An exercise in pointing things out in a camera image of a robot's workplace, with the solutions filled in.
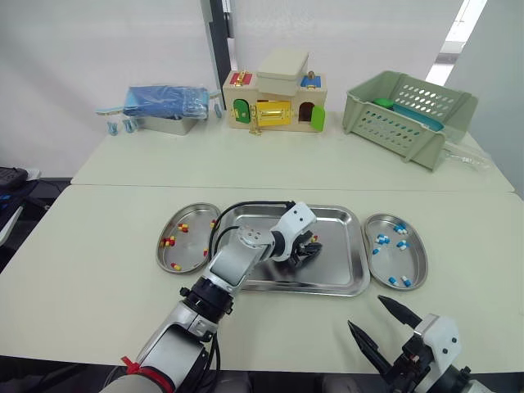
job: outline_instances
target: white table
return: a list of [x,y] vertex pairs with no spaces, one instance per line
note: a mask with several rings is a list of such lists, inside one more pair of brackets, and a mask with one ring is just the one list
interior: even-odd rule
[[[464,139],[478,148],[468,134]],[[431,172],[355,134],[341,114],[322,133],[266,131],[256,137],[214,116],[186,136],[155,131],[107,136],[73,184],[282,189],[511,192],[493,167],[446,160]]]
[[362,223],[377,212],[408,220],[429,257],[418,290],[373,280],[354,298],[243,292],[220,324],[224,369],[372,373],[350,318],[392,361],[410,337],[377,300],[391,296],[423,316],[458,323],[457,366],[476,373],[524,370],[522,201],[512,193],[348,192],[177,187],[68,187],[0,274],[0,354],[118,364],[135,356],[198,273],[156,265],[157,238],[179,208],[223,209],[250,199],[341,205]]

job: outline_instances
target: metal container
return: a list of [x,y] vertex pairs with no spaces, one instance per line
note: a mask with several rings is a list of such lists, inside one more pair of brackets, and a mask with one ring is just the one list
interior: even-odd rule
[[[408,233],[398,234],[395,231],[398,225],[403,225]],[[390,243],[378,245],[376,239],[379,234],[388,236]],[[369,270],[379,282],[399,291],[412,291],[424,283],[427,276],[426,250],[411,225],[394,215],[372,215],[364,225],[364,237],[368,249]],[[397,244],[403,240],[409,246],[402,251]],[[378,247],[380,251],[374,255],[373,249]],[[409,279],[410,287],[404,285],[402,276]],[[396,279],[398,287],[389,281],[390,277]]]
[[160,117],[138,117],[137,122],[141,129],[152,129],[161,133],[185,135],[197,123],[197,119],[183,117],[180,120],[161,119]]
[[[158,265],[169,273],[189,273],[200,268],[206,262],[211,222],[219,214],[220,210],[209,203],[196,203],[179,210],[165,225],[156,243]],[[178,228],[179,224],[188,226],[187,233]],[[162,239],[171,236],[175,237],[174,246],[162,245]]]
[[[273,260],[258,264],[244,289],[356,296],[368,287],[368,262],[356,216],[340,206],[309,207],[317,216],[310,230],[323,244],[320,254],[298,269]],[[222,219],[221,228],[250,225],[270,229],[285,212],[283,206],[241,206]],[[231,236],[224,235],[221,244]]]

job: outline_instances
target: plastic basket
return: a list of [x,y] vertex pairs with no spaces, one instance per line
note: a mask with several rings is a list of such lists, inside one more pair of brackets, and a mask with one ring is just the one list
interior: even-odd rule
[[[388,98],[444,125],[433,131],[409,117],[372,103]],[[384,71],[347,93],[342,126],[427,168],[434,169],[446,139],[459,142],[468,130],[477,99],[407,74]]]

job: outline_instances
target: green lid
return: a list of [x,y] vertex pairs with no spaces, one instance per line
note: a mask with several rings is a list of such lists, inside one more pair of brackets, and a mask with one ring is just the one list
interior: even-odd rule
[[373,101],[373,104],[384,106],[386,109],[390,109],[395,103],[392,100],[388,100],[387,98],[377,98],[375,101]]

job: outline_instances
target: black cable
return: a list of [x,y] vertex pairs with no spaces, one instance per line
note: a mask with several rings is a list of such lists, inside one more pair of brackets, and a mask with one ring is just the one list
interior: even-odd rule
[[214,340],[216,340],[216,370],[215,370],[215,376],[213,379],[209,380],[207,383],[203,384],[201,388],[205,388],[209,386],[210,388],[206,391],[206,393],[211,393],[216,389],[217,384],[219,383],[219,375],[220,375],[220,347],[219,347],[219,338],[215,335]]
[[225,230],[223,230],[216,239],[215,248],[213,249],[213,254],[216,254],[216,251],[219,249],[219,244],[220,244],[220,240],[222,239],[222,236],[233,229],[239,229],[239,228],[240,227],[238,225],[232,225],[230,227],[227,227]]
[[215,336],[213,336],[213,341],[211,342],[211,348],[210,348],[210,355],[207,358],[206,365],[204,369],[202,370],[202,373],[200,374],[198,381],[195,383],[195,387],[193,388],[193,393],[198,392],[201,389],[201,384],[204,381],[204,378],[206,377],[207,373],[210,371],[211,362],[213,361],[213,356],[215,355],[215,347],[216,347],[216,340],[215,340]]
[[211,383],[211,386],[207,390],[206,393],[212,393],[213,391],[215,391],[216,386],[219,383],[219,375],[220,375],[220,348],[219,348],[219,339],[217,337],[216,338],[216,370],[215,370],[215,378],[213,379],[213,382]]
[[210,251],[209,254],[208,254],[209,260],[211,260],[211,258],[213,258],[213,238],[215,237],[215,234],[216,234],[217,230],[219,229],[220,220],[229,211],[231,211],[231,210],[233,210],[233,209],[235,209],[235,208],[237,208],[239,206],[245,206],[245,205],[285,205],[286,206],[286,210],[289,210],[289,209],[291,209],[295,205],[295,202],[294,201],[245,201],[245,202],[238,202],[238,203],[235,203],[234,205],[229,206],[226,210],[224,210],[219,215],[219,217],[215,221],[214,227],[211,229],[210,240],[208,242],[208,247],[207,247],[207,249]]

